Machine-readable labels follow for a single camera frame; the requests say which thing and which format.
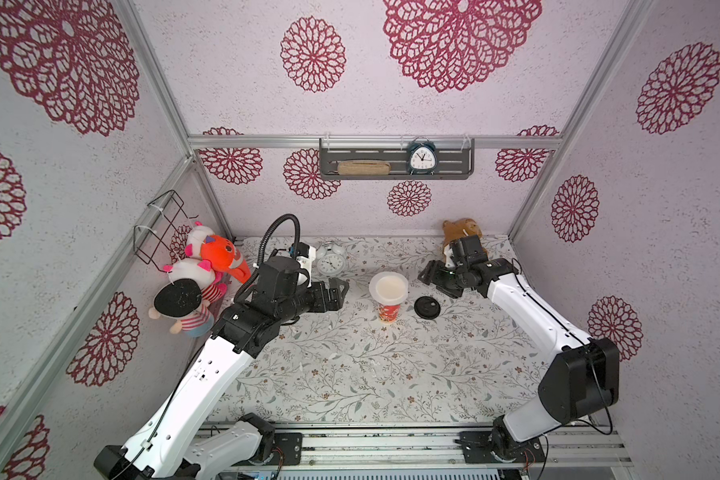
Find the black plastic cup lid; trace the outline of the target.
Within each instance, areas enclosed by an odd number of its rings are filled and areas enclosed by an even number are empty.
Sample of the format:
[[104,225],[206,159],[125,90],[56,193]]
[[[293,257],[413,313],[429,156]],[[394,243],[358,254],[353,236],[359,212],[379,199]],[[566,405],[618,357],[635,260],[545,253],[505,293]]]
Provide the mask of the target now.
[[435,320],[440,316],[442,307],[440,303],[431,296],[421,296],[413,304],[414,313],[423,320]]

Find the red paper milk tea cup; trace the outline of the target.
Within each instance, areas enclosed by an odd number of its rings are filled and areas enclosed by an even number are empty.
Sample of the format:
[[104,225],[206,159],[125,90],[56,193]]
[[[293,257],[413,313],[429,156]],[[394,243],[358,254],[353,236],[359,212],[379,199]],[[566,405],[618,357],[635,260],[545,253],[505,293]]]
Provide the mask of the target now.
[[378,306],[381,321],[395,322],[408,297],[409,282],[396,272],[379,272],[369,283],[369,292]]

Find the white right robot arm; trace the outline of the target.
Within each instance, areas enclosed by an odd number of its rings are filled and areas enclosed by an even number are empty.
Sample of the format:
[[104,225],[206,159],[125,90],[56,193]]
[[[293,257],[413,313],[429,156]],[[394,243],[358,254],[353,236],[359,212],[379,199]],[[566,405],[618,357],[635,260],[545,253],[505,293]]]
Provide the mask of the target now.
[[432,260],[418,279],[453,298],[467,289],[477,291],[507,313],[547,357],[536,396],[493,422],[491,453],[498,460],[512,461],[542,435],[583,416],[607,412],[618,401],[620,352],[615,343],[596,339],[563,318],[509,260],[455,269]]

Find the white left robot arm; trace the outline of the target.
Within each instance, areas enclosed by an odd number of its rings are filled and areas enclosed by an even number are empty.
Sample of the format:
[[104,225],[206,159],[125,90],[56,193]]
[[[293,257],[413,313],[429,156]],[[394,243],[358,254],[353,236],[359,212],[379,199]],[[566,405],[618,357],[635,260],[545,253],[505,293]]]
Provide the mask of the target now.
[[304,313],[342,308],[348,282],[264,278],[244,289],[226,308],[183,378],[150,420],[124,445],[108,445],[94,461],[105,479],[213,479],[240,462],[282,462],[275,428],[246,414],[226,431],[199,441],[196,434],[222,394],[243,373],[282,326]]

